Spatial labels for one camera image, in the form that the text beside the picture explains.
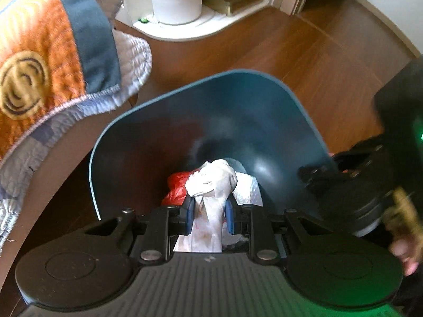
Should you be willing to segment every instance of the finger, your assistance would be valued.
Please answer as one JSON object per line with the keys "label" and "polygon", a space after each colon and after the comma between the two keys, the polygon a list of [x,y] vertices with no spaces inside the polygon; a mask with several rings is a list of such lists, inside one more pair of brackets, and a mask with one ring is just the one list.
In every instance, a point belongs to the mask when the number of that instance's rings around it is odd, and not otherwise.
{"label": "finger", "polygon": [[397,257],[406,256],[410,252],[410,243],[401,238],[390,245],[389,251]]}
{"label": "finger", "polygon": [[404,275],[408,276],[413,274],[418,267],[418,262],[413,261],[412,259],[406,261],[404,264]]}

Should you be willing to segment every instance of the round pad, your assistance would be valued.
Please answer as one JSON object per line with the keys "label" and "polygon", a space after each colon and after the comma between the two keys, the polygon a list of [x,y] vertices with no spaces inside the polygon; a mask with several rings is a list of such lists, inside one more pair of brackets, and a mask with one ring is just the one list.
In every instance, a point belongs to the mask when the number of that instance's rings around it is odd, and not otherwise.
{"label": "round pad", "polygon": [[16,267],[16,283],[29,304],[81,310],[107,301],[132,276],[131,262],[109,239],[69,234],[27,253]]}
{"label": "round pad", "polygon": [[308,237],[288,257],[286,269],[292,284],[307,298],[338,309],[386,303],[403,277],[397,258],[348,234]]}

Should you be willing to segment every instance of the spiral pattern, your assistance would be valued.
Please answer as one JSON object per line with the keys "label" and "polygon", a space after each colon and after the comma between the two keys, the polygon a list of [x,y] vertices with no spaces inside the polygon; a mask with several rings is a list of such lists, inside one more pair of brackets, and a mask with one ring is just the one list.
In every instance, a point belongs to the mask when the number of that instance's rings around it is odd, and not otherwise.
{"label": "spiral pattern", "polygon": [[49,70],[36,52],[14,54],[0,68],[0,109],[11,119],[26,119],[44,106]]}

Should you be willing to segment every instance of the metal screw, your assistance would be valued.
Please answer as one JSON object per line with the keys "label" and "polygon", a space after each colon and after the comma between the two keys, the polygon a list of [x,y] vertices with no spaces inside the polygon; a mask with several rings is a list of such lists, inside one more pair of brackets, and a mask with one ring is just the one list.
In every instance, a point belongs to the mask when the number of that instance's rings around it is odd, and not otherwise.
{"label": "metal screw", "polygon": [[263,249],[257,252],[257,257],[260,260],[270,261],[278,257],[278,253],[271,249]]}
{"label": "metal screw", "polygon": [[157,261],[162,257],[162,253],[158,250],[144,250],[141,253],[141,259],[145,261]]}

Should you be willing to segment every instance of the red plastic bag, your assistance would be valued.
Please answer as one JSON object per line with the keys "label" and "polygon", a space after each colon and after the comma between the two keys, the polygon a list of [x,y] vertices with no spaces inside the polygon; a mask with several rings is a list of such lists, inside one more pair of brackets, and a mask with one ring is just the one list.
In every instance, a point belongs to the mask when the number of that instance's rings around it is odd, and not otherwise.
{"label": "red plastic bag", "polygon": [[187,190],[185,189],[185,183],[187,182],[193,171],[182,171],[180,173],[174,173],[168,177],[168,187],[171,190],[167,196],[162,200],[162,205],[182,205],[187,196]]}

